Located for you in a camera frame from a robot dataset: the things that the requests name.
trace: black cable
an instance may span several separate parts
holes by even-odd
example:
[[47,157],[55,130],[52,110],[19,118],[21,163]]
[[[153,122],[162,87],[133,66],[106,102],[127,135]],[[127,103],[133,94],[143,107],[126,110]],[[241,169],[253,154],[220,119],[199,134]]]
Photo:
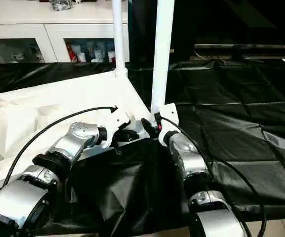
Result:
[[[168,121],[169,123],[173,124],[176,128],[178,128],[181,133],[186,136],[193,144],[194,146],[197,148],[197,150],[199,151],[198,149],[198,145],[196,143],[196,141],[194,139],[191,138],[190,135],[188,135],[179,125],[177,125],[176,123],[174,123],[173,121],[167,119],[167,118],[164,118],[164,117],[161,117],[161,119],[163,120],[166,120]],[[234,172],[236,172],[240,178],[242,178],[242,180],[247,184],[247,186],[250,188],[250,190],[252,191],[252,193],[255,195],[255,197],[257,198],[258,200],[258,204],[260,206],[260,211],[262,213],[262,224],[261,224],[261,228],[260,228],[260,231],[258,233],[258,237],[262,237],[264,235],[264,232],[265,232],[265,229],[266,229],[266,223],[267,223],[267,217],[266,217],[266,212],[265,212],[265,208],[264,208],[264,205],[261,203],[260,199],[260,195],[258,194],[258,192],[255,190],[255,188],[253,187],[253,185],[248,181],[248,179],[240,172],[237,170],[237,168],[235,168],[233,165],[231,165],[230,163],[218,158],[218,157],[213,157],[216,161],[218,162],[221,162],[223,164],[225,164],[226,166],[230,167]],[[244,229],[247,233],[248,236],[251,236],[251,233],[246,225],[246,223],[243,221],[242,222],[243,226],[244,226]]]
[[47,127],[45,127],[43,130],[41,130],[41,131],[38,132],[35,136],[33,136],[32,139],[30,139],[30,140],[26,143],[26,145],[20,150],[20,152],[17,154],[16,158],[14,159],[12,165],[11,165],[10,168],[9,168],[9,171],[8,171],[8,173],[7,173],[7,176],[6,176],[6,178],[5,178],[5,180],[4,180],[4,183],[3,183],[3,187],[8,184],[9,179],[10,179],[10,177],[11,177],[11,175],[12,175],[12,172],[13,172],[13,170],[14,170],[14,168],[15,168],[15,166],[16,166],[18,160],[19,160],[19,158],[22,156],[22,154],[24,153],[24,151],[30,146],[30,144],[32,144],[32,142],[35,141],[40,135],[42,135],[44,132],[46,132],[49,128],[55,126],[56,124],[58,124],[58,123],[60,123],[60,122],[62,122],[62,121],[64,121],[64,120],[66,120],[66,119],[69,119],[69,118],[71,118],[71,117],[74,117],[74,116],[76,116],[76,115],[80,115],[80,114],[83,114],[83,113],[86,113],[86,112],[94,111],[94,110],[111,110],[111,111],[113,112],[114,110],[116,110],[116,108],[114,108],[114,107],[96,107],[96,108],[91,108],[91,109],[87,109],[87,110],[82,110],[82,111],[76,112],[76,113],[74,113],[74,114],[70,114],[70,115],[68,115],[68,116],[65,116],[65,117],[63,117],[63,118],[61,118],[61,119],[59,119],[59,120],[57,120],[57,121],[55,121],[55,122],[49,124],[49,125],[48,125]]
[[247,226],[246,222],[244,221],[242,215],[240,214],[240,212],[236,209],[236,207],[233,204],[230,204],[232,210],[234,211],[237,219],[241,222],[241,224],[243,225],[243,228],[245,230],[246,236],[247,237],[252,237],[252,234],[250,232],[249,227]]

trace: white fabric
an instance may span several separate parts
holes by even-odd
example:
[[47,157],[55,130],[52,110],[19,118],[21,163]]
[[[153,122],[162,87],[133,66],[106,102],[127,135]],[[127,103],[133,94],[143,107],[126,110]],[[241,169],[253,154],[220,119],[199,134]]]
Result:
[[[130,128],[142,131],[141,118],[149,111],[127,78],[114,72],[49,83],[0,94],[0,183],[24,144],[49,123],[81,110],[115,106],[130,116]],[[22,172],[44,153],[75,121],[103,125],[109,110],[88,112],[61,122],[38,138],[22,155],[13,174]]]

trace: white pole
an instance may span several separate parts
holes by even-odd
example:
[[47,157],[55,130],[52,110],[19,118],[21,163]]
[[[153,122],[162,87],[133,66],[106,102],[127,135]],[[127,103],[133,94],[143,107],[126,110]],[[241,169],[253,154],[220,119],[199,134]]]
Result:
[[116,76],[126,75],[127,69],[124,65],[123,56],[123,36],[122,36],[122,1],[113,1],[113,18],[114,18],[114,43],[116,56]]
[[168,60],[174,14],[174,0],[158,0],[151,113],[165,104]]

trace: white cabinet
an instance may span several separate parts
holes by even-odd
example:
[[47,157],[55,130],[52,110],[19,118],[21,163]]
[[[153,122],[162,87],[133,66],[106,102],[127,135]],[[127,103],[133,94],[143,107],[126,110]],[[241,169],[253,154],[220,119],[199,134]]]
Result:
[[[45,24],[45,28],[58,62],[71,62],[72,58],[67,50],[70,45],[74,53],[83,52],[87,62],[97,58],[96,48],[102,48],[97,51],[103,54],[104,62],[108,62],[109,52],[115,50],[113,24]],[[127,24],[123,24],[124,57],[127,62],[129,61],[128,38]]]
[[[129,61],[127,5],[122,2],[124,56]],[[113,38],[111,0],[74,4],[59,12],[49,2],[0,0],[0,63],[71,62],[71,55],[77,56],[71,45],[81,48],[86,62],[107,62],[113,56]]]
[[0,25],[0,63],[57,62],[43,24]]

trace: black plastic sheet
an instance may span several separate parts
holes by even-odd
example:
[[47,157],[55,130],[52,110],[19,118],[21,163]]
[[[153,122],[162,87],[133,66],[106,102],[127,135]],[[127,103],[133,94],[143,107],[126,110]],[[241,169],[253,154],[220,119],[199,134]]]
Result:
[[[149,106],[152,68],[127,67]],[[0,92],[111,69],[93,64],[0,65]],[[283,61],[171,65],[166,102],[177,104],[180,125],[213,162],[214,175],[246,220],[260,220],[254,196],[214,157],[229,161],[247,177],[270,219],[285,218]],[[158,141],[144,139],[122,147],[121,157],[110,151],[78,162],[40,234],[137,236],[178,228],[186,225],[183,203],[165,150]]]

